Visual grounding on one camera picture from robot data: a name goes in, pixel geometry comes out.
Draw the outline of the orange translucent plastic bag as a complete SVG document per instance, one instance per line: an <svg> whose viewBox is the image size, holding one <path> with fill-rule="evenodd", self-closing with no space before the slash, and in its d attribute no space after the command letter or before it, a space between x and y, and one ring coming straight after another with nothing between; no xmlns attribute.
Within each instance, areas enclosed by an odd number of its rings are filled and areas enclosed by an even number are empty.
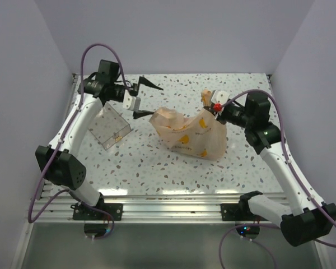
<svg viewBox="0 0 336 269"><path fill-rule="evenodd" d="M154 112L149 122L168 149L208 160L217 160L225 154L227 128L206 109L212 104L211 95L207 89L201 92L203 108L194 117L184 117L166 107Z"/></svg>

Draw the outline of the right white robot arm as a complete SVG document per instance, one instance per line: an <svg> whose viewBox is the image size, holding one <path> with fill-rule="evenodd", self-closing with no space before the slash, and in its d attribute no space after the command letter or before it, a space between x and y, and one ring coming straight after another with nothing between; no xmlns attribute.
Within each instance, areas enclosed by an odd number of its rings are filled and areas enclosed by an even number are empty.
<svg viewBox="0 0 336 269"><path fill-rule="evenodd" d="M216 120L244 129L247 143L268 165L278 180L288 206L272 201L259 191L239 198L235 217L251 220L255 216L280 228L285 240L296 247L318 241L328 235L336 221L336 205L327 204L313 189L288 150L283 127L270 121L273 97L262 90L248 90L244 105L237 105L225 91L216 91L211 97L211 108Z"/></svg>

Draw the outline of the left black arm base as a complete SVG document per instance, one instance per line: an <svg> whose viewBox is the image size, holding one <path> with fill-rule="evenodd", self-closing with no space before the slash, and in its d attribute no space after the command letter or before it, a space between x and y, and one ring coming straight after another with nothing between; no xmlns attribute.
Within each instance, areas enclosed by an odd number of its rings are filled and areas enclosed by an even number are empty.
<svg viewBox="0 0 336 269"><path fill-rule="evenodd" d="M75 203L70 206L73 210L73 220L79 221L101 221L114 220L120 221L123 214L122 203L99 202L96 207Z"/></svg>

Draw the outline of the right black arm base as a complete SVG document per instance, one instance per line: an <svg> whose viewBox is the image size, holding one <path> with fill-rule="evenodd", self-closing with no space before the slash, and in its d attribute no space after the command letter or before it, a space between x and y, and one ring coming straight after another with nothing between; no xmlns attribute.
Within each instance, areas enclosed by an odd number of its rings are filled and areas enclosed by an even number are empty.
<svg viewBox="0 0 336 269"><path fill-rule="evenodd" d="M248 200L262 195L262 192L253 191L243 194L239 197L238 203L222 203L220 204L221 217L223 221L266 221L259 215L254 215L248 206Z"/></svg>

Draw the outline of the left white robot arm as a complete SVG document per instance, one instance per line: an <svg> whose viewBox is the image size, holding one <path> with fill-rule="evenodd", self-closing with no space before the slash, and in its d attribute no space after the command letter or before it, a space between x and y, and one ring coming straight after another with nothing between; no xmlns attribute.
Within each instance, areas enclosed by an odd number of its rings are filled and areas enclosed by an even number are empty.
<svg viewBox="0 0 336 269"><path fill-rule="evenodd" d="M122 103L134 118L144 117L149 112L139 109L140 86L160 89L143 76L132 86L125 87L124 83L119 65L101 60L98 70L81 81L76 101L59 132L47 146L38 146L35 152L43 178L87 204L85 213L93 220L104 216L105 206L100 203L101 193L86 180L86 167L77 158L91 121L108 101Z"/></svg>

